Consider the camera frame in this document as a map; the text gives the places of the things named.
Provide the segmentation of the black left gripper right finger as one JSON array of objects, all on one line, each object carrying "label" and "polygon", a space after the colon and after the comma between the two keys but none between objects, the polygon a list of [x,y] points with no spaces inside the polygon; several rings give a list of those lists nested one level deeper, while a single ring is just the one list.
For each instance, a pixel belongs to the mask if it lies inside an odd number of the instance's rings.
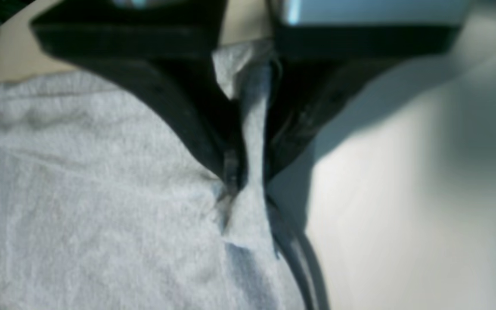
[{"label": "black left gripper right finger", "polygon": [[462,26],[460,0],[268,0],[277,56],[264,180],[292,164],[373,78],[442,54]]}]

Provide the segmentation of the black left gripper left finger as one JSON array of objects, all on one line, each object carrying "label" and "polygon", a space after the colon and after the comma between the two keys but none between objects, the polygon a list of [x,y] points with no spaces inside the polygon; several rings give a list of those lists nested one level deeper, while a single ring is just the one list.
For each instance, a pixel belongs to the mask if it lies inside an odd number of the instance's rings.
[{"label": "black left gripper left finger", "polygon": [[31,22],[41,49],[132,93],[231,194],[246,181],[240,107],[212,53],[226,0],[63,0]]}]

